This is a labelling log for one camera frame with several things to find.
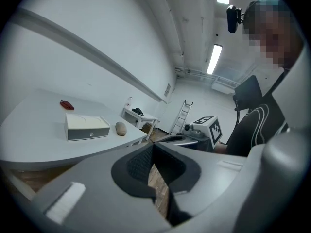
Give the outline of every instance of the ladder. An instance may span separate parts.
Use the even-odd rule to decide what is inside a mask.
[[[181,106],[181,109],[180,109],[180,111],[179,111],[178,117],[177,117],[177,119],[176,119],[176,121],[175,121],[175,123],[174,123],[174,125],[173,125],[173,127],[172,127],[172,129],[171,129],[171,131],[170,131],[170,134],[172,134],[172,132],[173,132],[173,130],[174,130],[174,128],[175,128],[176,126],[180,128],[178,132],[179,132],[179,133],[181,132],[181,130],[184,128],[184,126],[185,126],[185,124],[186,124],[186,120],[187,120],[187,117],[188,117],[188,115],[189,115],[189,113],[190,113],[190,110],[191,110],[191,108],[192,108],[192,105],[193,105],[193,102],[192,102],[192,104],[188,104],[186,100],[184,101],[183,106]],[[182,117],[181,117],[181,114],[182,114],[183,112],[186,114],[186,118],[182,118]],[[179,119],[183,120],[183,126],[180,126],[180,125],[177,124]]]

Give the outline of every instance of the black object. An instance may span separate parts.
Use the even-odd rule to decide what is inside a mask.
[[[132,111],[134,111],[135,113],[137,113],[140,116],[144,116],[143,112],[141,111],[141,109],[136,108],[136,109],[132,109]]]
[[[237,103],[236,111],[245,109],[255,109],[261,99],[262,93],[255,75],[250,76],[242,84],[240,84],[235,90],[233,100]]]
[[[189,192],[201,176],[200,166],[159,143],[147,144],[139,150],[118,159],[111,168],[111,177],[120,189],[134,197],[156,199],[156,191],[148,186],[150,170],[155,164],[169,187],[169,214],[167,220],[178,225],[191,218],[178,208],[174,194]]]
[[[234,101],[234,103],[235,103],[236,110],[237,110],[237,121],[235,122],[235,126],[234,126],[233,130],[235,130],[235,128],[237,127],[237,125],[239,124],[239,121],[240,121],[240,110],[239,110],[239,107],[238,107],[236,100]]]
[[[186,138],[182,134],[177,134],[177,135],[173,135],[168,138],[165,138],[164,140],[161,140],[161,142],[175,142],[175,141],[183,141],[185,139]]]
[[[237,8],[234,5],[230,5],[227,8],[228,31],[230,33],[235,33],[238,28],[238,24],[243,22],[241,15],[243,14],[241,14],[240,8]]]

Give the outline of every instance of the wooden floor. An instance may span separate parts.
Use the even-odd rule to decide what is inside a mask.
[[[153,130],[149,142],[156,141],[159,138],[166,136],[167,134],[155,129]],[[51,180],[55,179],[68,169],[73,167],[71,166],[62,166],[56,168],[49,168],[46,170],[41,171],[23,171],[23,170],[12,170],[13,174],[25,182],[32,190],[35,192],[39,191],[44,185],[46,185]],[[5,175],[0,171],[0,175],[4,183],[7,185],[8,190],[14,196],[22,196],[19,191],[7,180]],[[168,206],[168,187],[165,184],[164,180],[162,179],[161,175],[159,174],[155,165],[153,165],[150,174],[148,185],[153,187],[156,191],[156,201],[155,206],[161,212],[161,214],[165,217],[167,213],[167,206]]]

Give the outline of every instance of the white table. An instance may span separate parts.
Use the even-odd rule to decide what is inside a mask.
[[[123,112],[122,112],[122,118],[124,118],[125,113],[130,114],[131,116],[133,116],[133,117],[138,119],[138,122],[136,123],[136,128],[139,127],[141,122],[151,122],[152,125],[151,125],[151,128],[150,128],[150,130],[148,132],[148,135],[146,137],[146,141],[148,141],[149,137],[150,137],[150,134],[151,134],[151,132],[152,132],[152,130],[153,130],[155,124],[156,124],[157,118],[152,116],[152,115],[150,115],[150,114],[148,114],[148,113],[144,113],[144,112],[143,112],[144,116],[138,115],[137,113],[132,111],[132,108],[130,108],[130,109],[124,108]]]
[[[74,110],[65,110],[60,100],[69,101]],[[65,114],[102,116],[110,124],[109,135],[80,141],[67,141]],[[115,124],[123,122],[127,134],[119,136]],[[0,163],[14,185],[31,197],[28,188],[10,177],[10,169],[42,170],[75,164],[92,155],[132,145],[146,134],[101,103],[36,90],[23,100],[0,127]]]

